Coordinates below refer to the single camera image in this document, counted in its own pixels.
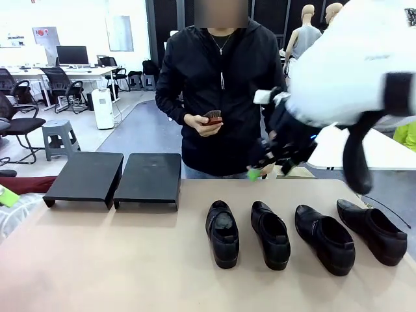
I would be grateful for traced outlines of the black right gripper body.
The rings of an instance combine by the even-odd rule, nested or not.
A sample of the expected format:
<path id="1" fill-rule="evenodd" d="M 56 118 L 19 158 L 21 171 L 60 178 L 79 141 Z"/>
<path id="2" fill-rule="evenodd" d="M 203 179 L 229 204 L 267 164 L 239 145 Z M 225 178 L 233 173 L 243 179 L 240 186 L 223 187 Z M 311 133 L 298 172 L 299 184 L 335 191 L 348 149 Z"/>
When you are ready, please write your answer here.
<path id="1" fill-rule="evenodd" d="M 269 126 L 274 136 L 264 142 L 263 164 L 302 164 L 309 160 L 317 147 L 318 128 L 297 120 L 287 109 L 288 97 L 272 97 L 274 112 Z"/>

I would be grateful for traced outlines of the wooden shoe brush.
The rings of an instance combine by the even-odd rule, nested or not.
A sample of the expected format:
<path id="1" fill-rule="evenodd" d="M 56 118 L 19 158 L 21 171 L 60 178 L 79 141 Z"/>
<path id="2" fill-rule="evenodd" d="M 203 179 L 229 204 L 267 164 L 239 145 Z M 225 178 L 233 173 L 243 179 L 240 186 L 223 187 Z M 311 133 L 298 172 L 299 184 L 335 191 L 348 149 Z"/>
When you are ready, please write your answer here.
<path id="1" fill-rule="evenodd" d="M 208 119 L 208 122 L 205 123 L 206 126 L 208 125 L 216 125 L 222 123 L 222 112 L 221 110 L 210 110 L 203 115 L 204 118 Z"/>

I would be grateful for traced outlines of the black shoe grey insole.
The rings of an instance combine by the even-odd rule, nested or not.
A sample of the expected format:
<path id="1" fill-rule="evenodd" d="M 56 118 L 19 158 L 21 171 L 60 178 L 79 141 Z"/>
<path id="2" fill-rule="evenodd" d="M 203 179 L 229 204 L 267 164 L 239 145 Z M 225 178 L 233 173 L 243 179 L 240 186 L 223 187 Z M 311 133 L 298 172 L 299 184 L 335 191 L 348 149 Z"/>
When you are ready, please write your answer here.
<path id="1" fill-rule="evenodd" d="M 233 268 L 239 256 L 239 231 L 226 202 L 217 200 L 211 204 L 205 230 L 217 266 L 223 269 Z"/>

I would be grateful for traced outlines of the black textured loafer shoe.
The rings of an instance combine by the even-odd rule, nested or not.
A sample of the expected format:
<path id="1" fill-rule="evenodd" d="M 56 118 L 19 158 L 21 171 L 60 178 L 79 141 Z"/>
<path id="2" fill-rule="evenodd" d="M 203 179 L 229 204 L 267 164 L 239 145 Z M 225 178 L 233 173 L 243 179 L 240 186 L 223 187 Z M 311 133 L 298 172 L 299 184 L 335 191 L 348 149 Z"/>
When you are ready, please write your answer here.
<path id="1" fill-rule="evenodd" d="M 284 221 L 262 201 L 255 201 L 251 225 L 258 236 L 265 264 L 272 270 L 284 270 L 291 255 L 291 245 Z"/>

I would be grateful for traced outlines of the black glossy dress shoe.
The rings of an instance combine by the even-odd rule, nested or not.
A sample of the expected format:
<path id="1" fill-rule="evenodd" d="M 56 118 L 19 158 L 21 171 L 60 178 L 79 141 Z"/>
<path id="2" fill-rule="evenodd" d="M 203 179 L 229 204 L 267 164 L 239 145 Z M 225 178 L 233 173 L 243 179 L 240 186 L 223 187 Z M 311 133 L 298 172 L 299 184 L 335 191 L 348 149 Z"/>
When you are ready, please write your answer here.
<path id="1" fill-rule="evenodd" d="M 308 205 L 299 205 L 294 222 L 299 236 L 314 249 L 328 272 L 335 276 L 349 274 L 356 258 L 354 240 L 336 219 Z"/>
<path id="2" fill-rule="evenodd" d="M 339 199 L 337 212 L 342 222 L 363 239 L 379 262 L 394 267 L 403 259 L 408 247 L 408 236 L 379 209 L 362 209 Z"/>

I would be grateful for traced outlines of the black shoe stand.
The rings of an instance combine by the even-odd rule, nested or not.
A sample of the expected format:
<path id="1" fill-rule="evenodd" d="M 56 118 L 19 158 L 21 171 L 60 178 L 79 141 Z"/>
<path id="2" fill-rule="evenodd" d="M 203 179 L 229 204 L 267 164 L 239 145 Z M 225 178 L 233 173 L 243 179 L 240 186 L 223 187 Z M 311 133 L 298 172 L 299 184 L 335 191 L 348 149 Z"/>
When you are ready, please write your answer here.
<path id="1" fill-rule="evenodd" d="M 46 206 L 51 208 L 57 201 L 102 202 L 110 209 L 123 161 L 122 153 L 74 153 L 43 197 Z"/>
<path id="2" fill-rule="evenodd" d="M 132 153 L 114 193 L 114 207 L 118 209 L 121 203 L 167 203 L 178 209 L 180 186 L 180 154 Z"/>

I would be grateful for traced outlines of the person's right hand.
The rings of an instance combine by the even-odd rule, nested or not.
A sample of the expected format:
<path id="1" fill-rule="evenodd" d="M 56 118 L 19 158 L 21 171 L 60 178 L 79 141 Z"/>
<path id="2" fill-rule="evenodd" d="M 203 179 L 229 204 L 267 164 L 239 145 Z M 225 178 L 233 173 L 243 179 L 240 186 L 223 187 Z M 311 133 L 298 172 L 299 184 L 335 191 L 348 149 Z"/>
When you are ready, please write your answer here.
<path id="1" fill-rule="evenodd" d="M 200 115 L 186 114 L 184 122 L 191 128 L 195 129 L 201 137 L 209 137 L 218 132 L 221 124 L 208 125 L 209 119 Z"/>

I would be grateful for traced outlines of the dark red cloth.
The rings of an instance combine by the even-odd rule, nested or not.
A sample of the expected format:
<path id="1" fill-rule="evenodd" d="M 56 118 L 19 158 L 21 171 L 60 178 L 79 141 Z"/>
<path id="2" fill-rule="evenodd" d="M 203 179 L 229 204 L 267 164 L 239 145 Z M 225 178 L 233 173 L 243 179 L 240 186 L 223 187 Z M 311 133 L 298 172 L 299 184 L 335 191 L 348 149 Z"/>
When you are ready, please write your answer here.
<path id="1" fill-rule="evenodd" d="M 44 177 L 1 177 L 0 185 L 16 193 L 16 202 L 20 195 L 28 193 L 45 194 L 56 180 L 56 176 Z"/>

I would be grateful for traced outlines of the person in black jacket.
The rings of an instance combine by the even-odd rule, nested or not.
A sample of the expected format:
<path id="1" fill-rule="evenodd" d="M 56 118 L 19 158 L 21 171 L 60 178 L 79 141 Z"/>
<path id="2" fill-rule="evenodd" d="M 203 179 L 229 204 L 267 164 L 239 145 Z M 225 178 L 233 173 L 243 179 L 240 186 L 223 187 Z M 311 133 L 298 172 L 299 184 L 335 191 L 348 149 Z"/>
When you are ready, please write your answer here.
<path id="1" fill-rule="evenodd" d="M 244 179 L 249 149 L 271 133 L 274 107 L 253 103 L 255 92 L 285 88 L 275 34 L 251 19 L 248 0 L 195 0 L 194 25 L 171 36 L 158 88 L 174 88 L 187 114 L 221 110 L 218 132 L 200 136 L 181 125 L 189 179 Z"/>

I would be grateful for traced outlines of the mannequin grey tank top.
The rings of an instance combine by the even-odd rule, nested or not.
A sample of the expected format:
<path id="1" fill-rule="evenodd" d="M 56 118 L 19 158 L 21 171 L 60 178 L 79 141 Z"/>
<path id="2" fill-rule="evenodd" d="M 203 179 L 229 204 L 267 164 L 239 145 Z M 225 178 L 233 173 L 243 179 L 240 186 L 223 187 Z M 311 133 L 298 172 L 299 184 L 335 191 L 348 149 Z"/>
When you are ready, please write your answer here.
<path id="1" fill-rule="evenodd" d="M 322 33 L 311 24 L 311 19 L 315 14 L 313 5 L 305 5 L 302 8 L 302 25 L 295 29 L 289 39 L 285 50 L 285 62 L 283 72 L 286 78 L 291 78 L 292 67 L 302 54 L 308 50 L 322 35 Z"/>

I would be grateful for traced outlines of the mannequin hat yellow shorts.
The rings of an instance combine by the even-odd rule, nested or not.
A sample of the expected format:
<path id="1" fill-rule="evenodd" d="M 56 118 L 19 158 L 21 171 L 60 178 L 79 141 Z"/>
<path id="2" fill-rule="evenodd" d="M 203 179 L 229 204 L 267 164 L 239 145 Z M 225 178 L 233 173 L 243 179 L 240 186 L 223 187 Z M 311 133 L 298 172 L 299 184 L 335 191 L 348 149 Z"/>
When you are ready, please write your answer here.
<path id="1" fill-rule="evenodd" d="M 410 27 L 416 29 L 416 8 L 406 8 Z M 393 139 L 416 152 L 416 121 L 396 128 Z"/>

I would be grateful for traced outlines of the white air purifier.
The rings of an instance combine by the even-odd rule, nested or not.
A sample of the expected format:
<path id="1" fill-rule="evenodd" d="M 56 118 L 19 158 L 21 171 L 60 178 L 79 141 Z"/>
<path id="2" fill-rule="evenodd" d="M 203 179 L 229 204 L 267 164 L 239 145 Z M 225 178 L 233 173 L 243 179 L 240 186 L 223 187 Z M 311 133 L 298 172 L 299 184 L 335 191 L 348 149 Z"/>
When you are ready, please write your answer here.
<path id="1" fill-rule="evenodd" d="M 112 129 L 115 122 L 109 89 L 94 89 L 91 97 L 97 128 L 99 130 Z"/>

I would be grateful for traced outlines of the mannequin white navy coat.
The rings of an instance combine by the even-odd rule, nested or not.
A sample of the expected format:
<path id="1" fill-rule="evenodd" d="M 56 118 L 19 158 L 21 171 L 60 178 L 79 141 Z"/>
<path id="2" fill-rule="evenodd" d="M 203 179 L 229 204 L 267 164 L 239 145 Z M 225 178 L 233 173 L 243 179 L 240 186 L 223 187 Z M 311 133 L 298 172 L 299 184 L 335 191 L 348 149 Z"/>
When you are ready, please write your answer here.
<path id="1" fill-rule="evenodd" d="M 326 20 L 327 25 L 331 24 L 334 17 L 336 17 L 336 15 L 340 12 L 342 8 L 343 8 L 343 5 L 341 3 L 332 3 L 326 7 L 325 20 Z"/>

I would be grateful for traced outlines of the black computer monitor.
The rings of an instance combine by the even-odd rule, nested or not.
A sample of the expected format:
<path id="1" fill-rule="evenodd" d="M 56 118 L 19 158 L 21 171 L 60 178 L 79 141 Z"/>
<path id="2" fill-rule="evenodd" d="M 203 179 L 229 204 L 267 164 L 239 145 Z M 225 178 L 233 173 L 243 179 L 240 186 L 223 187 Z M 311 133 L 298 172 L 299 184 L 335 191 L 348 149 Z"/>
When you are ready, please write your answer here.
<path id="1" fill-rule="evenodd" d="M 88 65 L 88 53 L 86 46 L 58 45 L 57 56 L 59 64 L 65 65 Z"/>

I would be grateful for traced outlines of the wall poster red circle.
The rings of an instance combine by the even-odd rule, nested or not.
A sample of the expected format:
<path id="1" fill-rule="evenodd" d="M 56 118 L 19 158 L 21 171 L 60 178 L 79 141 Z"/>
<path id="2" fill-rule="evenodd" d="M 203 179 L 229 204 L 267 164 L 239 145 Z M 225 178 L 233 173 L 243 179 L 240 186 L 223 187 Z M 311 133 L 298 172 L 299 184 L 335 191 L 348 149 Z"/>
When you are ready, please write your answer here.
<path id="1" fill-rule="evenodd" d="M 60 45 L 56 27 L 33 27 L 32 32 L 36 44 L 43 46 Z"/>

